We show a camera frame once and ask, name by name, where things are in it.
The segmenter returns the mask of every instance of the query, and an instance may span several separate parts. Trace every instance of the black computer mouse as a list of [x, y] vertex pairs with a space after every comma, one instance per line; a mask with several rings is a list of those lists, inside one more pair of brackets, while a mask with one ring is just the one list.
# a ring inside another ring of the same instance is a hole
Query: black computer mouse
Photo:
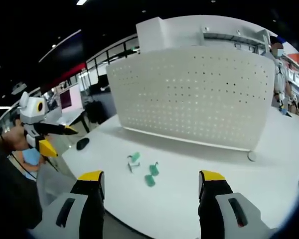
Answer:
[[85, 148], [85, 146], [90, 142], [89, 138], [83, 138], [80, 139], [77, 143], [76, 143], [76, 149], [77, 150], [82, 150], [83, 148]]

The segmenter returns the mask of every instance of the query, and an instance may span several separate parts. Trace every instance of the white table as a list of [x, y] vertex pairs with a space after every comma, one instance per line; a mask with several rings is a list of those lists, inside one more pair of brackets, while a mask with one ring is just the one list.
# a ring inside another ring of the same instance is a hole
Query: white table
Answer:
[[90, 132], [88, 126], [86, 125], [86, 122], [84, 120], [84, 117], [82, 113], [84, 112], [84, 109], [75, 109], [70, 112], [62, 113], [61, 107], [57, 107], [54, 110], [50, 111], [45, 116], [45, 122], [46, 123], [52, 123], [52, 124], [63, 124], [63, 125], [72, 125], [73, 122], [80, 118], [84, 129], [87, 133]]
[[[246, 152], [213, 148], [123, 129], [114, 116], [86, 135], [90, 143], [62, 156], [79, 177], [105, 172], [105, 208], [133, 229], [155, 239], [199, 238], [198, 172], [221, 173], [234, 192], [240, 192], [261, 211], [271, 228], [279, 226], [299, 194], [299, 119], [271, 108], [255, 150], [257, 161]], [[141, 166], [130, 173], [127, 156], [140, 152]], [[156, 185], [144, 176], [159, 163]]]

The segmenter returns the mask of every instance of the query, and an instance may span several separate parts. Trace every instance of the green object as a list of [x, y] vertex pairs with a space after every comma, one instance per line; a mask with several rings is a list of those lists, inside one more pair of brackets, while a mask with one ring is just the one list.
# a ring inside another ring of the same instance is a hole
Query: green object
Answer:
[[157, 165], [158, 165], [158, 162], [156, 162], [155, 165], [150, 165], [149, 166], [149, 171], [150, 171], [151, 175], [153, 175], [153, 176], [157, 176], [159, 174], [159, 171], [157, 169]]
[[138, 160], [138, 158], [139, 158], [140, 156], [141, 156], [140, 153], [139, 153], [139, 152], [136, 152], [136, 153], [133, 154], [133, 155], [129, 155], [128, 158], [131, 158], [132, 163], [135, 163], [136, 160]]
[[154, 181], [154, 178], [152, 175], [148, 174], [145, 176], [145, 181], [146, 181], [146, 184], [149, 186], [149, 187], [153, 187], [155, 185], [155, 181]]
[[131, 173], [133, 173], [133, 168], [139, 167], [141, 165], [141, 163], [135, 164], [135, 165], [131, 165], [130, 163], [128, 163], [128, 167]]

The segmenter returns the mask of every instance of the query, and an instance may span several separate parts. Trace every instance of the white robot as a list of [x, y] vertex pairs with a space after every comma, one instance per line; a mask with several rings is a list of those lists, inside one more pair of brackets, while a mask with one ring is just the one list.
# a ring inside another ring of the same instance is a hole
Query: white robot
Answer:
[[30, 97], [23, 92], [20, 99], [20, 120], [24, 124], [24, 134], [28, 144], [36, 148], [42, 156], [57, 157], [57, 152], [44, 135], [48, 133], [72, 135], [77, 134], [67, 125], [53, 125], [43, 123], [46, 104], [44, 98]]

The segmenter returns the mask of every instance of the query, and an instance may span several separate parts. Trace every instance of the white pegboard panel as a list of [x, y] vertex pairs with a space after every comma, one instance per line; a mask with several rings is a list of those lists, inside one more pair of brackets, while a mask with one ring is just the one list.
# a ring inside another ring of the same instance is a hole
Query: white pegboard panel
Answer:
[[123, 127], [239, 150], [256, 147], [274, 88], [272, 60], [216, 47], [141, 54], [107, 73]]

